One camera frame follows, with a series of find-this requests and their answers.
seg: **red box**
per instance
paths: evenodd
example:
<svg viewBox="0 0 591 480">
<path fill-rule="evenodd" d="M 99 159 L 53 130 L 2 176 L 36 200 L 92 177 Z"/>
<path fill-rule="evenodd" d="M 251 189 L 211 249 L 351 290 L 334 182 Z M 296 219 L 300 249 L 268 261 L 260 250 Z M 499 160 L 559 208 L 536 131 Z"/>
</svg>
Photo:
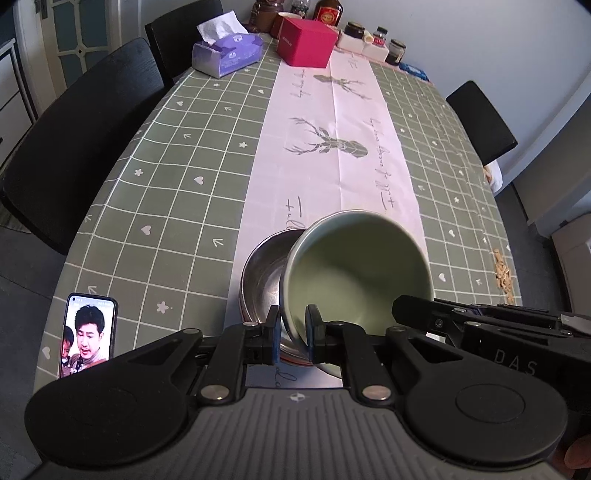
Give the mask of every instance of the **red box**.
<svg viewBox="0 0 591 480">
<path fill-rule="evenodd" d="M 284 18 L 277 53 L 292 67 L 326 68 L 339 34 L 318 20 Z"/>
</svg>

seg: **green bowl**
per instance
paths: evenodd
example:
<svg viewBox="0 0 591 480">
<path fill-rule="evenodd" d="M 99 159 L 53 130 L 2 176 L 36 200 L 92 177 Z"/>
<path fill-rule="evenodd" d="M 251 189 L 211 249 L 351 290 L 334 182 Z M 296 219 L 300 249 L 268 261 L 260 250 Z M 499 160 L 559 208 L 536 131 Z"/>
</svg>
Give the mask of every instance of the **green bowl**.
<svg viewBox="0 0 591 480">
<path fill-rule="evenodd" d="M 400 295 L 433 299 L 427 259 L 399 224 L 364 210 L 329 215 L 292 247 L 279 284 L 285 329 L 307 351 L 304 315 L 316 304 L 325 322 L 344 320 L 370 335 L 397 325 L 392 302 Z M 336 377 L 340 369 L 322 365 Z"/>
</svg>

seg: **tissue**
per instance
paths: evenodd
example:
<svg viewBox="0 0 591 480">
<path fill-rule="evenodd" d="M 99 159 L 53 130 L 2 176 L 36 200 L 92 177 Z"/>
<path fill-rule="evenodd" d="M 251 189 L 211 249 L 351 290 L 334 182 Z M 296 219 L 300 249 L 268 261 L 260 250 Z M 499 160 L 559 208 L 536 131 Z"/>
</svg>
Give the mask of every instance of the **tissue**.
<svg viewBox="0 0 591 480">
<path fill-rule="evenodd" d="M 197 30 L 199 30 L 199 33 L 203 37 L 203 41 L 208 45 L 212 45 L 217 40 L 233 33 L 248 33 L 236 18 L 234 11 L 203 22 L 197 26 Z"/>
</svg>

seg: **screw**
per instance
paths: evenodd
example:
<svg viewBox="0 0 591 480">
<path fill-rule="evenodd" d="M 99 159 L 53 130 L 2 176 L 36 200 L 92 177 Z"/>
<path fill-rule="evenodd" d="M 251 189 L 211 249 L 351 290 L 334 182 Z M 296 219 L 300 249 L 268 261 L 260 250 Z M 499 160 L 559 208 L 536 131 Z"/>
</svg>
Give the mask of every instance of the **screw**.
<svg viewBox="0 0 591 480">
<path fill-rule="evenodd" d="M 370 385 L 365 387 L 361 393 L 370 400 L 387 400 L 392 395 L 391 390 L 383 385 Z"/>
<path fill-rule="evenodd" d="M 201 396 L 208 400 L 223 400 L 230 394 L 223 385 L 206 385 L 201 389 Z"/>
</svg>

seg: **brown bottle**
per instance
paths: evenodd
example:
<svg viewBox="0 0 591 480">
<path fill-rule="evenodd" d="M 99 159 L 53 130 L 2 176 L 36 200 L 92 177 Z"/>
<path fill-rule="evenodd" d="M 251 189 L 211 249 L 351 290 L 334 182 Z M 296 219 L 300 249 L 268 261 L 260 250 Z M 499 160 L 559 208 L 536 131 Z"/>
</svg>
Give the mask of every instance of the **brown bottle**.
<svg viewBox="0 0 591 480">
<path fill-rule="evenodd" d="M 343 15 L 343 5 L 339 0 L 320 0 L 314 10 L 314 20 L 336 27 Z"/>
</svg>

